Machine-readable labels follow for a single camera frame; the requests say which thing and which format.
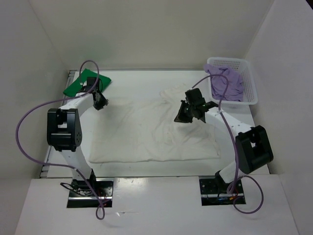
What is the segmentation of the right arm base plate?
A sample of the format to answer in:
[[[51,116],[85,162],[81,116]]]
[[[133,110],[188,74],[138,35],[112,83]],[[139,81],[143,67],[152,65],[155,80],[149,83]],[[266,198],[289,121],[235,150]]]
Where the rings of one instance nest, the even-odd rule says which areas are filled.
[[[201,205],[202,206],[220,206],[220,205],[243,205],[246,204],[245,195],[241,180],[236,184],[232,194],[226,193],[226,190],[219,189],[213,176],[199,178]]]

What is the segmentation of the green t-shirt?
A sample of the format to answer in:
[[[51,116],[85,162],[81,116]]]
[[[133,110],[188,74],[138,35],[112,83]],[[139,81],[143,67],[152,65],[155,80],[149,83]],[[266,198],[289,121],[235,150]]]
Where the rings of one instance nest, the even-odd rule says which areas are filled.
[[[88,69],[84,69],[81,72],[81,77],[82,77],[82,82],[86,83],[87,78],[88,77],[94,77],[96,78],[97,73],[88,70]],[[103,76],[103,75],[99,75],[99,80],[100,80],[100,91],[103,92],[111,83],[111,79]],[[75,95],[81,90],[82,85],[80,84],[79,79],[77,78],[75,81],[73,81],[73,83],[71,85],[69,85],[64,91],[63,94],[68,96],[68,97],[75,97]]]

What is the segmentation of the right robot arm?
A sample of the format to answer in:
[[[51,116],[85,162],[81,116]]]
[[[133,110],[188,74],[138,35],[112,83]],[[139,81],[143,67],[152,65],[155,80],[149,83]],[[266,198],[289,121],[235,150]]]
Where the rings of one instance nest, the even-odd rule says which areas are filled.
[[[273,160],[273,152],[266,130],[261,125],[245,124],[222,110],[217,103],[206,102],[198,88],[185,92],[185,100],[174,122],[191,123],[193,119],[226,130],[235,151],[235,160],[214,176],[217,191],[230,193],[232,183],[267,165]]]

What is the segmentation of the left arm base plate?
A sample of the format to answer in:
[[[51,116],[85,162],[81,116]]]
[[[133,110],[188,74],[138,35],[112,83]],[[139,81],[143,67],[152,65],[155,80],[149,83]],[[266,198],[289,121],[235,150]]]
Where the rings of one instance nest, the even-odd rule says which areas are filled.
[[[105,208],[112,207],[113,184],[113,178],[96,178],[96,181],[91,184]],[[70,184],[63,183],[63,185],[69,190],[67,208],[97,208],[99,206],[96,197],[84,181],[73,180]]]

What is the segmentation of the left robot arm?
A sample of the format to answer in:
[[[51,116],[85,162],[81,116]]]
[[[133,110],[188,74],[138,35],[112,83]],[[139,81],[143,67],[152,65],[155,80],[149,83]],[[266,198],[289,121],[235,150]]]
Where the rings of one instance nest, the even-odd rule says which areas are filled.
[[[81,149],[83,131],[80,116],[89,108],[101,110],[108,105],[102,95],[102,81],[88,77],[87,83],[67,104],[51,108],[47,113],[47,142],[61,153],[72,171],[72,190],[81,190],[91,196],[97,192],[98,184],[92,168]]]

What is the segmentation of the white t-shirt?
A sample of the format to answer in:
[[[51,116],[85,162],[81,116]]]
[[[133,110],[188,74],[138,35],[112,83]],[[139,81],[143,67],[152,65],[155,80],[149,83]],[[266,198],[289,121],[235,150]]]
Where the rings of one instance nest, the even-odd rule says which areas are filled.
[[[187,91],[185,84],[149,101],[114,98],[98,111],[89,162],[137,163],[218,159],[215,128],[200,120],[174,119]]]

